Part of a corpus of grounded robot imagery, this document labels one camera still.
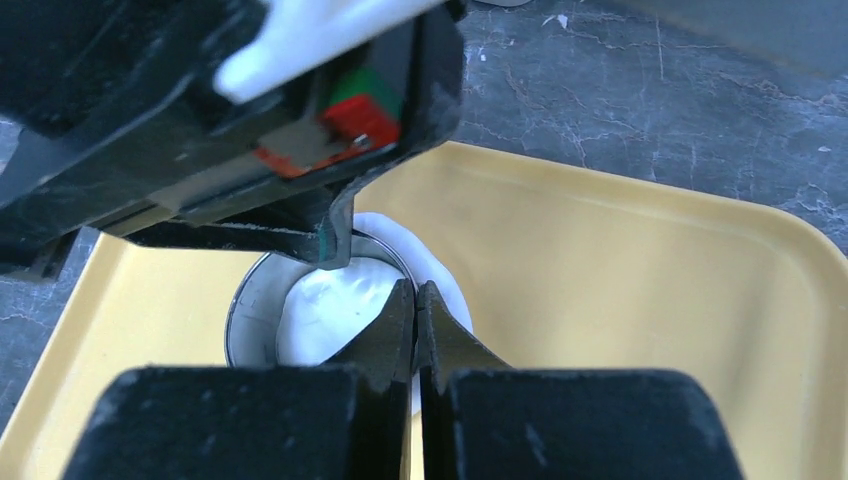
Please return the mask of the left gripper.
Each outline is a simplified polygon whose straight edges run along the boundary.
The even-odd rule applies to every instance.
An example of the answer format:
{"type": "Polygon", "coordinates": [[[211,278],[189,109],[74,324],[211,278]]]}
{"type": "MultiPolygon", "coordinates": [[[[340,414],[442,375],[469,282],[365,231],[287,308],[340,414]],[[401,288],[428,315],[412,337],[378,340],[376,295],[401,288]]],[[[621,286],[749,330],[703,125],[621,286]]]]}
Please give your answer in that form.
{"type": "Polygon", "coordinates": [[[460,116],[463,1],[236,104],[214,89],[269,1],[5,1],[1,271],[54,279],[84,228],[337,269],[353,197],[460,116]]]}

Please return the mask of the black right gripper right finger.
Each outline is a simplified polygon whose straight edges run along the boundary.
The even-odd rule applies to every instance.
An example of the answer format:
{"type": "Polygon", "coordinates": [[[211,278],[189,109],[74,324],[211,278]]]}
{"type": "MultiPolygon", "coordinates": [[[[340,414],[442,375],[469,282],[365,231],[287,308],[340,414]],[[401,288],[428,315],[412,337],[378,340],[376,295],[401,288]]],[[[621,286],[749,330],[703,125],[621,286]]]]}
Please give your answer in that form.
{"type": "Polygon", "coordinates": [[[417,296],[428,479],[739,479],[711,398],[670,369],[517,369],[417,296]]]}

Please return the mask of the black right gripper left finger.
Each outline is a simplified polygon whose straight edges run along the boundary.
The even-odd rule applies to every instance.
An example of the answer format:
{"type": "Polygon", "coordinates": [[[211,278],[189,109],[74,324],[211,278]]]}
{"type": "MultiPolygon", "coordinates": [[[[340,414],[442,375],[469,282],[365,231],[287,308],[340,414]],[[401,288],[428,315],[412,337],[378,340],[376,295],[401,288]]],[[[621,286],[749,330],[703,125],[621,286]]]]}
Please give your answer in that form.
{"type": "Polygon", "coordinates": [[[415,288],[315,367],[134,368],[97,400],[67,479],[406,479],[415,288]]]}

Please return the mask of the white dough ball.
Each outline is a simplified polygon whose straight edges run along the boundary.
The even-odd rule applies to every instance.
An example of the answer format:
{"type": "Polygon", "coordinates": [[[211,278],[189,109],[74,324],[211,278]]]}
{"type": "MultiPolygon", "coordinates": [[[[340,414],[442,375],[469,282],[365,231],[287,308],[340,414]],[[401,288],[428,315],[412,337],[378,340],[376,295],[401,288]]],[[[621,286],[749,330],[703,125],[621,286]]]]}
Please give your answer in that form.
{"type": "MultiPolygon", "coordinates": [[[[414,233],[376,212],[356,213],[354,228],[383,241],[408,267],[415,282],[434,282],[449,313],[468,332],[472,318],[454,276],[414,233]]],[[[403,277],[388,263],[353,258],[337,270],[315,270],[287,293],[276,332],[281,365],[314,366],[338,353],[382,311],[391,289],[403,277]]]]}

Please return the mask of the yellow cutting mat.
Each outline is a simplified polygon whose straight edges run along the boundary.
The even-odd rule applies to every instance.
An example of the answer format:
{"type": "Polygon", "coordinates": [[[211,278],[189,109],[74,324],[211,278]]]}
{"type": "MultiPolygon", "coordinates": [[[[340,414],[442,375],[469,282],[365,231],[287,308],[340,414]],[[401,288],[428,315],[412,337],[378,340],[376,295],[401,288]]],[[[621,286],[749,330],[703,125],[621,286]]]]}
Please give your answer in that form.
{"type": "MultiPolygon", "coordinates": [[[[508,363],[684,371],[747,478],[846,477],[847,260],[801,219],[452,142],[355,205],[425,243],[508,363]]],[[[100,239],[2,435],[2,477],[59,478],[122,371],[223,363],[255,261],[100,239]]]]}

